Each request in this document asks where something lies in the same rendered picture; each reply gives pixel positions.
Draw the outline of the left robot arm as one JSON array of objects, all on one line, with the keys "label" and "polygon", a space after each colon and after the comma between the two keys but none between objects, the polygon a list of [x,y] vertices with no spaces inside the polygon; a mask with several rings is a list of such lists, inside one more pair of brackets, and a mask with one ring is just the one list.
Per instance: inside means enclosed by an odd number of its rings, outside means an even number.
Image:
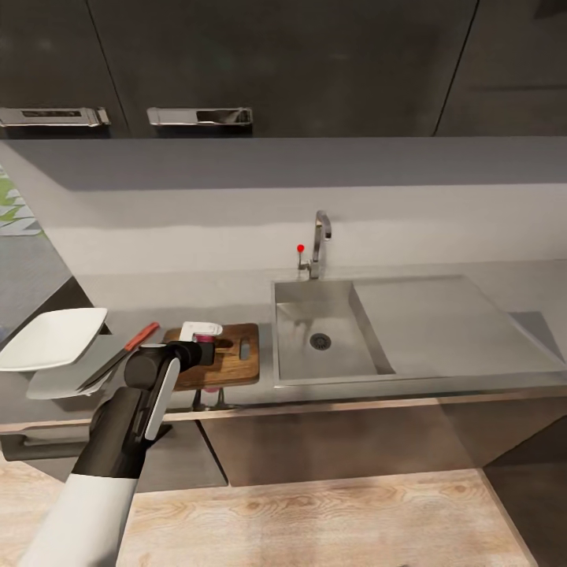
[{"label": "left robot arm", "polygon": [[117,567],[137,483],[179,372],[214,363],[220,324],[186,321],[180,341],[138,345],[124,368],[127,387],[94,413],[90,441],[15,567]]}]

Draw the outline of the cutting board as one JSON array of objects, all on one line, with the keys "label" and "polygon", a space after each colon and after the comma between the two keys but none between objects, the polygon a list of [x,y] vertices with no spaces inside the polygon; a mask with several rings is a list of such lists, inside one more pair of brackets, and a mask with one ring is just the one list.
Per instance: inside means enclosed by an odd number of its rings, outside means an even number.
[{"label": "cutting board", "polygon": [[[194,365],[179,372],[175,388],[206,384],[224,384],[256,380],[259,377],[259,343],[256,324],[221,325],[223,334],[211,336],[215,343],[214,363],[211,366]],[[161,343],[180,341],[182,328],[168,330]],[[250,356],[242,361],[241,343],[250,341]]]}]

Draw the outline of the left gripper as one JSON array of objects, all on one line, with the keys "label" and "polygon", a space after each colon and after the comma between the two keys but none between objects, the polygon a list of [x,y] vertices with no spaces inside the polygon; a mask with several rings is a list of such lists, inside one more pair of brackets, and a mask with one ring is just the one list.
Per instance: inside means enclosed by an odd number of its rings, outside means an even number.
[{"label": "left gripper", "polygon": [[214,363],[215,343],[172,341],[172,344],[181,345],[188,351],[190,362],[185,370],[194,365],[211,366]]}]

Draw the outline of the parer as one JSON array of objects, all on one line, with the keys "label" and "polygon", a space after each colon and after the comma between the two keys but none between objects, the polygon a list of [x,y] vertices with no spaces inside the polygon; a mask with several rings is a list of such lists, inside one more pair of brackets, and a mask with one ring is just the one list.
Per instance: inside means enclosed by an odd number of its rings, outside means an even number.
[{"label": "parer", "polygon": [[119,360],[121,360],[122,357],[124,357],[128,352],[132,352],[132,350],[144,339],[146,339],[147,336],[149,336],[150,333],[152,333],[152,331],[157,327],[157,322],[152,322],[150,325],[147,325],[147,327],[144,328],[137,336],[135,336],[135,338],[133,338],[132,341],[130,341],[124,347],[124,349],[122,349],[117,355],[114,355],[114,358],[111,358],[111,360],[109,360],[102,368],[100,368],[92,377],[89,377],[89,379],[87,379],[86,382],[84,382],[84,384],[81,385],[78,389],[80,390],[81,388],[92,384],[92,382],[95,382],[100,376],[105,374],[105,372],[109,368],[112,368]]}]

